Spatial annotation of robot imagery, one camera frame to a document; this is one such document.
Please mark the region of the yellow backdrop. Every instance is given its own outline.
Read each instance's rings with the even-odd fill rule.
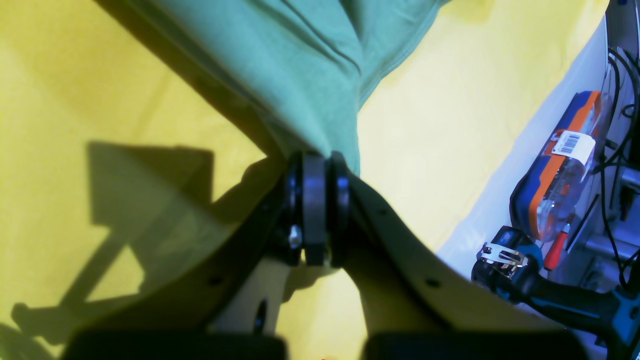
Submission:
[[[432,250],[606,6],[453,0],[374,92],[359,120],[362,176]],[[0,1],[3,360],[52,359],[77,326],[187,269],[281,167],[241,99],[187,64],[188,85],[125,29],[145,33],[130,19],[109,1]],[[448,147],[451,133],[463,147]],[[277,331],[292,358],[355,359],[358,296],[339,272],[285,303]]]

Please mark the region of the barcode label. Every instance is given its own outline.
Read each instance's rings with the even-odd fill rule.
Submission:
[[[560,149],[558,153],[566,156],[571,155],[573,150],[575,149],[575,146],[578,145],[578,140],[580,140],[580,137],[578,135],[569,135],[564,145],[562,146],[562,149]]]
[[[576,159],[586,168],[595,145],[596,141],[589,135],[565,130],[551,153]]]

